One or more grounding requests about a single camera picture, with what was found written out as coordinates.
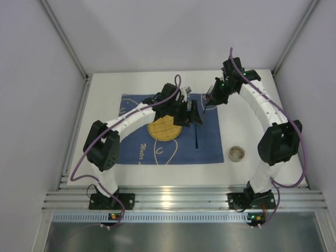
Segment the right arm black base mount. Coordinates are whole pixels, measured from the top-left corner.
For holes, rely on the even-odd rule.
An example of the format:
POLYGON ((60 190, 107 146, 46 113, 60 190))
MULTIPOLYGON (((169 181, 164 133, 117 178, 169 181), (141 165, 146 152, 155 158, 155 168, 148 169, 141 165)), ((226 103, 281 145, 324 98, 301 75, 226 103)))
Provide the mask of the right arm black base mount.
POLYGON ((242 192, 227 194, 229 209, 243 212, 247 209, 275 209, 272 190, 256 193, 248 182, 242 192))

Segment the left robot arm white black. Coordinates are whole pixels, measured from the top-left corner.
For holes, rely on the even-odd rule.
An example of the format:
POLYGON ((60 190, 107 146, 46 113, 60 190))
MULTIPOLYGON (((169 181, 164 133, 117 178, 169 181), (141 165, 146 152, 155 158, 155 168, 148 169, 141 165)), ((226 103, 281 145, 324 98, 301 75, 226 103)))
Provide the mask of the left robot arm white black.
POLYGON ((83 157, 95 172, 96 188, 100 194, 111 197, 118 191, 110 169, 119 159, 120 143, 131 133, 165 116, 171 116, 173 124, 182 127, 191 123, 203 125, 197 101, 192 100, 191 108, 187 108, 187 94, 187 88, 166 83, 162 91, 144 99, 131 111, 114 120, 97 120, 92 124, 83 146, 83 157))

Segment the yellow woven round coaster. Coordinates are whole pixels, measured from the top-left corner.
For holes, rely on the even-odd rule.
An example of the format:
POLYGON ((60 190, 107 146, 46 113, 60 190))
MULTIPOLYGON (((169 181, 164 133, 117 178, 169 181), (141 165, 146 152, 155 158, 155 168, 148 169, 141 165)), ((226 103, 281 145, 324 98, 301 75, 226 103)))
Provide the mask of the yellow woven round coaster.
POLYGON ((166 115, 147 125, 149 135, 161 142, 175 140, 182 132, 182 126, 174 125, 174 118, 166 115))

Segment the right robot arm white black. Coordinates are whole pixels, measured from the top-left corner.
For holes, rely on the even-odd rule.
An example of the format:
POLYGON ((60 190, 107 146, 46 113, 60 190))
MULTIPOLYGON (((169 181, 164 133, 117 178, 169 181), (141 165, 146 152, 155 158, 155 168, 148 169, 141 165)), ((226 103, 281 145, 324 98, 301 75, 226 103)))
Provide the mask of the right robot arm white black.
POLYGON ((255 70, 246 71, 240 58, 229 57, 223 63, 222 72, 222 77, 215 79, 214 87, 207 93, 207 104, 227 104, 229 96, 237 93, 249 104, 264 130, 257 146, 260 163, 244 188, 247 199, 258 200, 270 194, 271 180, 298 153, 302 124, 287 119, 264 89, 259 74, 255 70))

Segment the blue handled cutlery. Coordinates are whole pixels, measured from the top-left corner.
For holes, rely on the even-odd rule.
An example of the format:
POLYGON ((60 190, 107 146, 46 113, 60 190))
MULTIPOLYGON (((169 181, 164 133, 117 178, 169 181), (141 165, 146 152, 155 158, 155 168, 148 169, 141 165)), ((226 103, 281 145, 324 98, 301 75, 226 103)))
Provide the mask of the blue handled cutlery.
POLYGON ((198 151, 198 136, 197 136, 197 125, 195 125, 195 150, 198 151))

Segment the small beige round cup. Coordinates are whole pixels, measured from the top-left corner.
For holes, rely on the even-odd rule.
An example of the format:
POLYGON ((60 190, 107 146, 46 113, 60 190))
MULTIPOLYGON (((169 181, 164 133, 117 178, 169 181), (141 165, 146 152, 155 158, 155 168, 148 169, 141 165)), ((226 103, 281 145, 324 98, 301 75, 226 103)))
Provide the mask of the small beige round cup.
POLYGON ((245 157, 245 150, 240 146, 233 146, 229 149, 228 157, 232 162, 240 162, 245 157))

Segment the iridescent purple fork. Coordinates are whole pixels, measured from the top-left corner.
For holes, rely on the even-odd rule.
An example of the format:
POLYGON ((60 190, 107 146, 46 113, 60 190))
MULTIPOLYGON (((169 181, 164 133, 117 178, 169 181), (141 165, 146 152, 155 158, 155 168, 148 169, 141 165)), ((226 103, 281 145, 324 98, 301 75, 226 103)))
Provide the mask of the iridescent purple fork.
POLYGON ((208 106, 208 101, 211 99, 211 93, 212 93, 212 90, 213 90, 214 86, 211 85, 207 91, 207 93, 205 94, 205 105, 204 105, 204 109, 203 109, 203 117, 205 117, 205 112, 206 112, 206 108, 208 106))

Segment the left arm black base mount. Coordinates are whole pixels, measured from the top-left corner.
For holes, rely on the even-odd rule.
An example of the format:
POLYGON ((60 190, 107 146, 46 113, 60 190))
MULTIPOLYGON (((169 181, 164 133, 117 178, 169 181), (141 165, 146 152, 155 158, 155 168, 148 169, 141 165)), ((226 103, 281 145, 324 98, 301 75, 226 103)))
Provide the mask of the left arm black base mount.
MULTIPOLYGON (((114 196, 122 203, 125 210, 132 210, 135 205, 134 193, 120 193, 117 191, 114 196)), ((122 210, 122 205, 111 196, 104 196, 98 189, 90 195, 90 210, 122 210)))

